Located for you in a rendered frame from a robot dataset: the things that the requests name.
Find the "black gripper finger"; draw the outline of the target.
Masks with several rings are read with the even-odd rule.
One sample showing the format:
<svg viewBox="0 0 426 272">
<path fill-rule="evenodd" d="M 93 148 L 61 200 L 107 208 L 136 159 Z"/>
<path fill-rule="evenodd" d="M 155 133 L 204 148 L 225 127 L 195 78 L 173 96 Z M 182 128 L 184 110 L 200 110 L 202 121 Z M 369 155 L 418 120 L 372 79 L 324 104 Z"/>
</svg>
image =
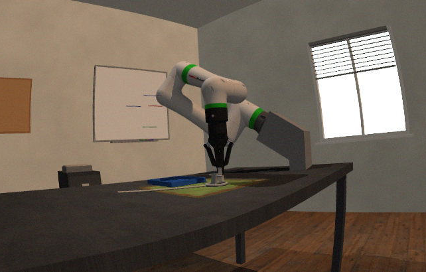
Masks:
<svg viewBox="0 0 426 272">
<path fill-rule="evenodd" d="M 232 147 L 234 145 L 234 142 L 231 142 L 230 140 L 227 141 L 228 142 L 228 148 L 226 151 L 226 156 L 225 156 L 225 160 L 224 160 L 224 148 L 222 148 L 222 140 L 220 139 L 218 141 L 219 143 L 219 151 L 220 151 L 220 175 L 222 175 L 223 177 L 220 177 L 220 182 L 224 181 L 224 166 L 228 165 L 229 159 L 230 159 L 230 153 L 232 150 Z"/>
<path fill-rule="evenodd" d="M 210 148 L 210 144 L 209 142 L 207 142 L 206 144 L 204 144 L 205 149 L 207 150 L 208 156 L 210 158 L 210 161 L 212 163 L 212 166 L 215 166 L 217 168 L 217 173 L 218 175 L 220 175 L 220 154 L 219 154 L 219 148 L 217 149 L 216 147 L 216 141 L 213 140 L 213 147 L 214 147 L 214 154 L 215 154 L 215 158 L 214 155 L 212 153 L 212 150 Z M 216 159 L 216 160 L 215 160 Z"/>
</svg>

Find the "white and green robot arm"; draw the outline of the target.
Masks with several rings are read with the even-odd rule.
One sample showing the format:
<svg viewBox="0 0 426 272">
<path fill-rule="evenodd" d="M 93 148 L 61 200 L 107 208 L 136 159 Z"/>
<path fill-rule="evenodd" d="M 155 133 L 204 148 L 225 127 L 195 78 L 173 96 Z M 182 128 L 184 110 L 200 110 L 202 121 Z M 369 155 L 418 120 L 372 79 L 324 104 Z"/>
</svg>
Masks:
<svg viewBox="0 0 426 272">
<path fill-rule="evenodd" d="M 182 94 L 185 84 L 202 87 L 205 109 Z M 208 123 L 226 122 L 227 136 L 235 143 L 245 127 L 254 129 L 259 134 L 268 115 L 260 107 L 245 100 L 247 94 L 243 83 L 182 61 L 175 64 L 157 90 L 156 99 L 161 105 L 187 118 L 207 134 Z M 227 102 L 232 103 L 229 109 Z"/>
</svg>

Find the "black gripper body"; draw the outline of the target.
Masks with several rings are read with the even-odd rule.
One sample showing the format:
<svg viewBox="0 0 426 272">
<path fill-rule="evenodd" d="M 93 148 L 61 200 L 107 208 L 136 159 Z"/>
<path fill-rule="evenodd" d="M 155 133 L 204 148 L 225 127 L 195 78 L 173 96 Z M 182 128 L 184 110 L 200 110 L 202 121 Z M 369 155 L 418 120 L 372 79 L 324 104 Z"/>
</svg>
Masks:
<svg viewBox="0 0 426 272">
<path fill-rule="evenodd" d="M 226 122 L 208 123 L 208 134 L 209 134 L 208 142 L 209 142 L 209 144 L 211 144 L 212 147 L 213 147 L 212 141 L 215 140 L 216 141 L 216 147 L 218 149 L 219 148 L 218 141 L 220 139 L 222 140 L 222 148 L 224 148 L 226 146 L 226 143 L 229 139 L 228 136 L 227 136 Z"/>
</svg>

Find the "white ring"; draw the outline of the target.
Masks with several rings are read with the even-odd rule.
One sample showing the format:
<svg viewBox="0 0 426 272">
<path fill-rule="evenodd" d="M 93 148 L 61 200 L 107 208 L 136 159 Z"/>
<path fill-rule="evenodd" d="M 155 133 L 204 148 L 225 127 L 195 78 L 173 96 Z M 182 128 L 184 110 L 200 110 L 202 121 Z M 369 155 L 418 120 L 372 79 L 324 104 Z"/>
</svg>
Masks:
<svg viewBox="0 0 426 272">
<path fill-rule="evenodd" d="M 215 186 L 225 186 L 227 184 L 228 184 L 227 182 L 217 182 L 217 184 L 211 184 L 211 182 L 208 182 L 205 185 L 209 187 L 215 187 Z"/>
</svg>

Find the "blue tray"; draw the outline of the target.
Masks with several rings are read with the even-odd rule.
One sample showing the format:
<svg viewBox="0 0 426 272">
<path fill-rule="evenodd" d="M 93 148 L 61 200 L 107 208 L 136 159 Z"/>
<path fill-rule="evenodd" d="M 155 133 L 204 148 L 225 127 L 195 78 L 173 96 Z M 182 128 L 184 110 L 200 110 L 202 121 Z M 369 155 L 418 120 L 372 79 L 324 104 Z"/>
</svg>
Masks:
<svg viewBox="0 0 426 272">
<path fill-rule="evenodd" d="M 173 182 L 171 180 L 176 182 Z M 157 186 L 176 187 L 176 186 L 184 186 L 189 184 L 205 182 L 205 177 L 172 176 L 172 177 L 166 177 L 166 178 L 149 179 L 147 180 L 147 182 L 148 184 L 157 185 Z"/>
</svg>

